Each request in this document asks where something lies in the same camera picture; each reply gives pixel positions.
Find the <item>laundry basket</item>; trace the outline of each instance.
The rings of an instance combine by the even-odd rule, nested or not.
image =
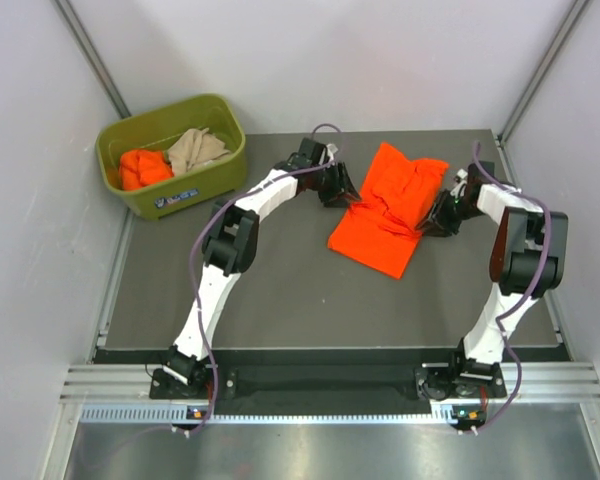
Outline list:
[[[123,153],[135,148],[167,150],[190,128],[209,128],[231,154],[155,185],[122,190],[118,167]],[[244,144],[244,132],[226,100],[207,94],[110,125],[98,136],[96,151],[107,188],[136,215],[157,220],[243,185],[247,177]]]

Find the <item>white wall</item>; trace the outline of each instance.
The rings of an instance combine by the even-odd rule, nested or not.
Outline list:
[[[500,130],[571,0],[73,0],[132,112],[201,92],[250,133]]]
[[[85,353],[123,210],[93,144],[116,114],[52,3],[0,2],[0,479],[33,478]]]
[[[600,375],[600,0],[591,2],[509,151],[522,186],[569,215],[556,295],[577,354]]]

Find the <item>folded orange cloth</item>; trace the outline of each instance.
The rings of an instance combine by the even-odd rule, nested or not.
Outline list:
[[[123,190],[137,190],[173,177],[162,152],[130,150],[120,157],[120,178]]]
[[[427,214],[449,164],[410,161],[383,143],[364,180],[362,202],[349,207],[329,237],[329,248],[400,278],[422,236],[416,225]]]

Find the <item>bin label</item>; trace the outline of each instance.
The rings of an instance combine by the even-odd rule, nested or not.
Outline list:
[[[187,198],[195,197],[198,193],[197,188],[193,188],[191,190],[187,190],[186,192],[179,193],[177,195],[173,195],[171,197],[160,197],[156,198],[154,204],[156,208],[164,208],[173,205],[174,203],[178,203],[180,200],[186,200]]]

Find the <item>beige towel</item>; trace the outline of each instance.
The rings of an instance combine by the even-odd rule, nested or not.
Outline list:
[[[171,170],[182,175],[198,165],[220,159],[229,153],[224,142],[209,133],[209,129],[190,128],[167,150]]]

